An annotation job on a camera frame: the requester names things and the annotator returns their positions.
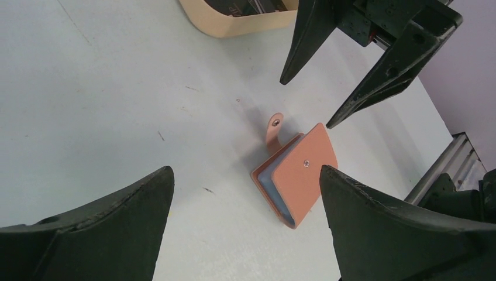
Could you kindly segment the orange leather card holder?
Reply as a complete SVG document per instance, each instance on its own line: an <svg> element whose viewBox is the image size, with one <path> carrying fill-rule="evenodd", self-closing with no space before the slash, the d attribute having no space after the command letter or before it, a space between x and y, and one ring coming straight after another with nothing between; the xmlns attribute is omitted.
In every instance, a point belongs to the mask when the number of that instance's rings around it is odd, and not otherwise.
<svg viewBox="0 0 496 281"><path fill-rule="evenodd" d="M321 195L322 166L337 168L338 164L322 123L283 145L278 138L283 120L280 112L270 118L265 135L270 156L252 171L251 178L279 220L296 229Z"/></svg>

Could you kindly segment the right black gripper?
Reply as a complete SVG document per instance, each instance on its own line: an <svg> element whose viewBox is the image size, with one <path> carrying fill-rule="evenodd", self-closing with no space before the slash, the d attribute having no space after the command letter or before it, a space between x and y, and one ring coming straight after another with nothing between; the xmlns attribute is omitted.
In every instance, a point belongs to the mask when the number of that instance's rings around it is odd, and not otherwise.
<svg viewBox="0 0 496 281"><path fill-rule="evenodd" d="M336 26L359 45L374 42L384 54L326 124L331 129L410 86L463 23L451 1L301 0L280 83L288 84Z"/></svg>

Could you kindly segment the beige oval tray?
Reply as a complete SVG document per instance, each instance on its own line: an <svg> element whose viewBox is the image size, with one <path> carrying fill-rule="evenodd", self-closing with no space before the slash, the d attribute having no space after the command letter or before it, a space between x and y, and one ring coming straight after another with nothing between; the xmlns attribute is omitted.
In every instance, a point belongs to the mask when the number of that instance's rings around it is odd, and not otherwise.
<svg viewBox="0 0 496 281"><path fill-rule="evenodd" d="M287 11L258 15L224 15L205 1L179 0L190 22L201 32L215 38L227 38L287 27L297 15L298 1L283 1Z"/></svg>

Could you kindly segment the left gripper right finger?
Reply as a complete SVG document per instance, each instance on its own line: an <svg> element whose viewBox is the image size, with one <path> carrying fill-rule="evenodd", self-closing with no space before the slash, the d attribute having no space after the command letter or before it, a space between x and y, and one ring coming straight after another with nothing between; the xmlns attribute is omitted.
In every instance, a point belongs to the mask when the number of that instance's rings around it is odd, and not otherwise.
<svg viewBox="0 0 496 281"><path fill-rule="evenodd" d="M494 280L495 225L437 213L321 168L342 280Z"/></svg>

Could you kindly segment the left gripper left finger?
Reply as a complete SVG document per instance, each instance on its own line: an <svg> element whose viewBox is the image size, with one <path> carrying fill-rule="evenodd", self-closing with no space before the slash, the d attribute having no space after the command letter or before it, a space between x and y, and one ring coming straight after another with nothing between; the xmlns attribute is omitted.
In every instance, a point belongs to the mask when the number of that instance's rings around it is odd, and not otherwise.
<svg viewBox="0 0 496 281"><path fill-rule="evenodd" d="M1 228L2 280L152 280L174 194L164 166L32 225Z"/></svg>

